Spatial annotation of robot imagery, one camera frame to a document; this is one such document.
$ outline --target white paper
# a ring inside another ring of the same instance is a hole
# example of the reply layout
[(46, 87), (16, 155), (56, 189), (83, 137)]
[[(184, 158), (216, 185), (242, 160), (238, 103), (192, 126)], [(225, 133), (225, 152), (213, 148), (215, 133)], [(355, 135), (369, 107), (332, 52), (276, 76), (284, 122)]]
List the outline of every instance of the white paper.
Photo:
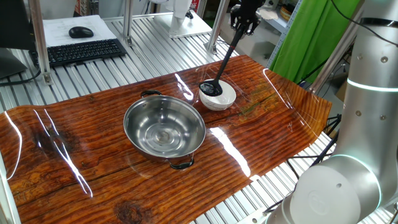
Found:
[[(116, 38), (99, 15), (43, 20), (43, 26), (47, 47)], [(69, 30), (76, 26), (91, 29), (94, 36), (88, 38), (71, 38), (69, 36)]]
[(260, 10), (260, 15), (265, 20), (278, 19), (278, 14), (275, 11), (268, 11), (268, 10), (265, 10), (265, 9), (261, 9)]

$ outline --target plastic sheet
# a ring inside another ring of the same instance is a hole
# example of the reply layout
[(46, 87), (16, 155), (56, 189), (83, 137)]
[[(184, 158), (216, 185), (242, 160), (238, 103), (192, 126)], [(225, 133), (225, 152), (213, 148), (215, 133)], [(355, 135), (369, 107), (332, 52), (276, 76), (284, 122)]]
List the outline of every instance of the plastic sheet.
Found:
[[(210, 111), (198, 84), (219, 66), (0, 114), (0, 151), (21, 221), (188, 223), (321, 133), (331, 104), (247, 56), (232, 58), (221, 77), (236, 91), (234, 104)], [(124, 133), (126, 110), (149, 89), (186, 101), (206, 123), (188, 169), (146, 159)]]

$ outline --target computer keyboard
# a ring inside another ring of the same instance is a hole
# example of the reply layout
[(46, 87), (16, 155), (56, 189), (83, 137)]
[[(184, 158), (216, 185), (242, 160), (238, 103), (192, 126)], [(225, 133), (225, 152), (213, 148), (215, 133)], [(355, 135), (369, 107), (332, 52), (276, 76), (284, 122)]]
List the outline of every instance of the computer keyboard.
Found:
[[(126, 54), (126, 49), (118, 39), (99, 40), (79, 44), (47, 47), (50, 66), (79, 65), (87, 60), (110, 58)], [(39, 67), (37, 52), (30, 50), (34, 65)]]

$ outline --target desk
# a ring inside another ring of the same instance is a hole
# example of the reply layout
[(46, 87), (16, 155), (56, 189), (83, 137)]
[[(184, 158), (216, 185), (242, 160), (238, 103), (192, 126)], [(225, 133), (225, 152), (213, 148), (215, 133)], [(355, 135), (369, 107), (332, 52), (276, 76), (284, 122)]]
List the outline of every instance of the desk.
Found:
[[(222, 77), (237, 91), (234, 105), (205, 108), (198, 84), (220, 65), (3, 113), (1, 154), (22, 222), (187, 223), (317, 139), (331, 104), (247, 56)], [(148, 89), (202, 115), (207, 134), (192, 167), (148, 161), (126, 137), (124, 114)]]

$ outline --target metal bowl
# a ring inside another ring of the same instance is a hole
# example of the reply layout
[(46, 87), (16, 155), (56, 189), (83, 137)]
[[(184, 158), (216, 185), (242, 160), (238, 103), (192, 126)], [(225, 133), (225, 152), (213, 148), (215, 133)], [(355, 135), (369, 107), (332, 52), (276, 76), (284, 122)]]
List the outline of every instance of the metal bowl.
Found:
[[(190, 156), (205, 140), (206, 128), (199, 112), (188, 103), (159, 91), (141, 93), (124, 115), (124, 131), (138, 151), (154, 161)], [(184, 169), (191, 162), (175, 166)]]

